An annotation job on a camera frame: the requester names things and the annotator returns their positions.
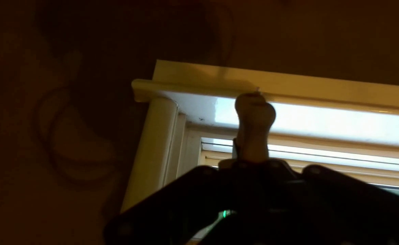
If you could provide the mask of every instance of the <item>brown wall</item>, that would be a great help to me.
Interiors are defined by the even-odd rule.
[[[155,59],[399,84],[399,3],[219,2],[231,4],[0,0],[0,244],[102,244],[146,114],[129,83],[151,78]],[[115,169],[95,186],[59,177],[31,124],[38,99],[64,85],[70,96],[43,106],[43,131],[70,98],[55,149],[118,160],[61,163],[87,179]]]

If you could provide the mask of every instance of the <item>wall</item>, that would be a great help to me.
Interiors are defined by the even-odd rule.
[[[399,84],[399,4],[150,2],[0,0],[0,244],[102,244],[146,113],[129,82],[151,78],[155,59]],[[55,149],[85,162],[116,157],[97,186],[59,177],[35,138],[38,99],[63,85],[71,97],[47,102],[42,127],[72,99]],[[81,178],[112,167],[61,164]]]

